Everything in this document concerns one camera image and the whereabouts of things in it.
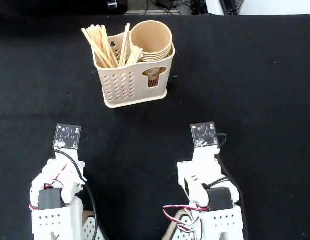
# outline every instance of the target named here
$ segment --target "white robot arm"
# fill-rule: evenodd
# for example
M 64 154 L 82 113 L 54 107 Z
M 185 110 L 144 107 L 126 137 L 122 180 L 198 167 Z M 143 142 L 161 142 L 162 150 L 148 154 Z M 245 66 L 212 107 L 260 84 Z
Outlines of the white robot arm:
M 239 192 L 221 173 L 215 158 L 219 145 L 214 124 L 194 124 L 191 130 L 195 145 L 193 159 L 177 163 L 178 183 L 189 198 L 189 205 L 182 208 L 191 223 L 168 218 L 178 223 L 181 231 L 192 234 L 190 239 L 243 240 L 241 208 L 236 205 Z
M 86 185 L 85 163 L 78 161 L 77 155 L 80 130 L 79 126 L 57 125 L 53 144 L 56 158 L 49 159 L 31 183 L 34 240 L 94 240 L 95 229 L 95 239 L 104 240 L 95 218 L 83 227 L 83 204 L 75 196 Z

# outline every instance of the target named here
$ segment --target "black tablecloth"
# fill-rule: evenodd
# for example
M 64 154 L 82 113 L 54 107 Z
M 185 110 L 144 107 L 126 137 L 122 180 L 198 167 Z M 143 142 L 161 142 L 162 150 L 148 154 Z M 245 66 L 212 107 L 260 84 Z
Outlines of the black tablecloth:
M 160 239 L 161 207 L 187 203 L 176 162 L 192 157 L 189 125 L 209 121 L 228 134 L 221 157 L 250 239 L 310 239 L 310 16 L 153 17 L 177 51 L 168 95 L 109 109 L 80 28 L 114 35 L 145 19 L 0 23 L 0 240 L 32 237 L 28 190 L 56 123 L 82 126 L 79 158 L 108 237 Z

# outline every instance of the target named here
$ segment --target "perforated bracket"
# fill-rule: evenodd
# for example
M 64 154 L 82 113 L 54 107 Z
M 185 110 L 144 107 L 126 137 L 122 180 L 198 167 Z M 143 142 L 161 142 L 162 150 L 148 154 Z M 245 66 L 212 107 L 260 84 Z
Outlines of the perforated bracket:
M 83 225 L 83 240 L 107 240 L 107 238 L 103 236 L 100 228 L 97 229 L 96 238 L 93 239 L 94 230 L 95 219 L 93 217 L 89 217 Z

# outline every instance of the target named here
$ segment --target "cable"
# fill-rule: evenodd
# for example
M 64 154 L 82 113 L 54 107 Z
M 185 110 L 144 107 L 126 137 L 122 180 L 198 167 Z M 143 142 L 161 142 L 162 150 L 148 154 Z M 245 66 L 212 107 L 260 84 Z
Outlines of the cable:
M 78 174 L 78 177 L 80 178 L 81 181 L 85 182 L 85 180 L 83 179 L 80 171 L 79 171 L 79 168 L 77 166 L 77 164 L 75 163 L 75 161 L 66 153 L 64 153 L 63 151 L 59 151 L 59 150 L 53 150 L 54 153 L 56 154 L 61 154 L 61 155 L 64 155 L 66 158 L 69 159 L 69 161 L 71 161 L 71 163 L 74 165 L 75 169 L 76 169 L 76 172 Z M 86 190 L 87 190 L 87 193 L 89 195 L 89 198 L 90 198 L 90 202 L 91 202 L 91 205 L 92 205 L 92 208 L 93 208 L 93 212 L 94 212 L 94 219 L 95 219 L 95 227 L 94 227 L 94 234 L 93 234 L 93 237 L 92 239 L 96 239 L 96 235 L 97 235 L 97 230 L 98 230 L 98 221 L 97 221 L 97 211 L 96 211 L 96 205 L 95 205 L 95 201 L 94 201 L 94 198 L 93 198 L 93 195 L 90 191 L 90 188 L 88 186 L 87 183 L 85 183 L 84 185 L 86 187 Z
M 231 175 L 229 174 L 229 172 L 227 171 L 225 165 L 222 163 L 219 155 L 217 154 L 216 155 L 216 159 L 221 167 L 221 169 L 224 171 L 225 175 L 228 176 L 229 178 L 229 181 L 237 188 L 238 190 L 238 193 L 239 193 L 239 197 L 241 199 L 241 211 L 242 211 L 242 219 L 243 219 L 243 223 L 244 223 L 244 234 L 245 234 L 245 237 L 244 239 L 245 240 L 248 240 L 248 229 L 247 229 L 247 220 L 246 220 L 246 213 L 245 213 L 245 206 L 244 206 L 244 200 L 243 200 L 243 194 L 240 190 L 240 188 L 238 187 L 238 185 L 236 184 L 236 182 L 234 181 L 234 179 L 231 177 Z
M 146 10 L 144 12 L 144 15 L 146 15 L 148 8 L 149 8 L 149 0 L 146 0 Z
M 225 176 L 225 177 L 222 177 L 222 178 L 220 178 L 220 179 L 218 179 L 218 180 L 216 180 L 210 184 L 203 184 L 203 187 L 204 187 L 204 189 L 210 189 L 211 187 L 213 187 L 219 183 L 223 183 L 223 182 L 227 182 L 227 181 L 229 181 L 229 178 Z
M 224 134 L 224 133 L 216 133 L 216 134 L 213 134 L 212 136 L 210 136 L 208 139 L 204 140 L 202 143 L 201 143 L 201 147 L 204 147 L 204 144 L 206 144 L 209 140 L 211 140 L 212 138 L 214 137 L 224 137 L 224 141 L 222 141 L 219 145 L 218 145 L 218 148 L 221 148 L 221 146 L 223 146 L 227 140 L 227 135 Z

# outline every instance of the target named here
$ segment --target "utensil holder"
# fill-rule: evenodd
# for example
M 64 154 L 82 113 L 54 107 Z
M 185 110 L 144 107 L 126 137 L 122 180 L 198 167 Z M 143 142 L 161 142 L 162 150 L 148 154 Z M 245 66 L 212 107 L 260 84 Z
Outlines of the utensil holder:
M 124 33 L 108 37 L 108 42 L 117 59 L 120 57 L 123 37 Z M 93 51 L 92 53 L 94 66 L 98 72 L 104 102 L 107 107 L 119 108 L 163 99 L 167 95 L 166 87 L 171 63 L 175 55 L 173 44 L 169 55 L 165 59 L 155 62 L 139 62 L 118 68 L 99 67 L 98 58 Z M 129 54 L 130 46 L 128 44 L 126 61 Z M 145 74 L 153 68 L 160 69 L 159 74 L 156 74 L 158 77 Z

